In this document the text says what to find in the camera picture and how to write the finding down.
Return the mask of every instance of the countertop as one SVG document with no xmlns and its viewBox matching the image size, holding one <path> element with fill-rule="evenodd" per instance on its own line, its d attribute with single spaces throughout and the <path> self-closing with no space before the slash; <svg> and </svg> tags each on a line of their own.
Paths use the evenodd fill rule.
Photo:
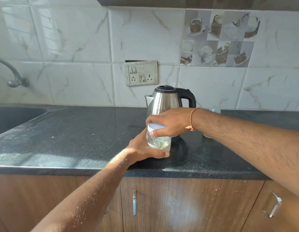
<svg viewBox="0 0 299 232">
<path fill-rule="evenodd" d="M 147 111 L 121 107 L 31 107 L 43 107 L 48 112 L 0 134 L 0 174 L 92 176 L 145 128 Z M 299 112 L 222 110 L 222 114 L 299 131 Z M 172 143 L 169 158 L 137 162 L 125 176 L 269 179 L 198 131 L 182 134 Z"/>
</svg>

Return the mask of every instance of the orange thread bracelet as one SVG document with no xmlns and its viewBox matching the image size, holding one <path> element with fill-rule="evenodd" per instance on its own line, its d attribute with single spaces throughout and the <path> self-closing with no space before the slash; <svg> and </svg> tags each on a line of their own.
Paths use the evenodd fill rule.
<svg viewBox="0 0 299 232">
<path fill-rule="evenodd" d="M 192 125 L 192 123 L 191 123 L 191 117 L 193 116 L 193 112 L 194 112 L 195 110 L 197 110 L 198 108 L 200 108 L 200 107 L 197 107 L 197 108 L 193 109 L 193 110 L 191 111 L 191 113 L 190 113 L 190 119 L 189 119 L 189 121 L 190 121 L 190 126 L 187 126 L 187 127 L 186 127 L 186 129 L 190 129 L 190 131 L 196 131 L 196 130 L 193 128 L 193 125 Z"/>
</svg>

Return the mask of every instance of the black kettle handle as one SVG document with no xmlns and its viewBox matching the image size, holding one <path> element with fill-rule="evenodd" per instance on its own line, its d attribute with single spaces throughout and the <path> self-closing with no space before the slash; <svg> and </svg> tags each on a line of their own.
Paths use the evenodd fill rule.
<svg viewBox="0 0 299 232">
<path fill-rule="evenodd" d="M 189 107 L 196 108 L 196 98 L 194 94 L 190 92 L 189 89 L 175 88 L 175 91 L 177 92 L 180 98 L 188 99 Z"/>
</svg>

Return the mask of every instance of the switch plate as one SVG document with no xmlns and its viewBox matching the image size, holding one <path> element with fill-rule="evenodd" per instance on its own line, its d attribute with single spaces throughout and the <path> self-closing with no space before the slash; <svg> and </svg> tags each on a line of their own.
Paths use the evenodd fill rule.
<svg viewBox="0 0 299 232">
<path fill-rule="evenodd" d="M 157 60 L 124 63 L 126 85 L 157 85 L 157 66 Z"/>
</svg>

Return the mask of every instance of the person's right arm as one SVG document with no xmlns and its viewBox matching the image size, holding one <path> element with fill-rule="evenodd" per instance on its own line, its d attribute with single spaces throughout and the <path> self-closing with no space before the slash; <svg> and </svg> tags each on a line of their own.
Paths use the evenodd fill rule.
<svg viewBox="0 0 299 232">
<path fill-rule="evenodd" d="M 152 136 L 175 136 L 189 131 L 191 108 L 175 108 L 149 122 L 166 128 L 154 130 Z M 271 179 L 299 196 L 299 132 L 239 120 L 197 109 L 192 115 L 195 129 L 219 141 Z"/>
</svg>

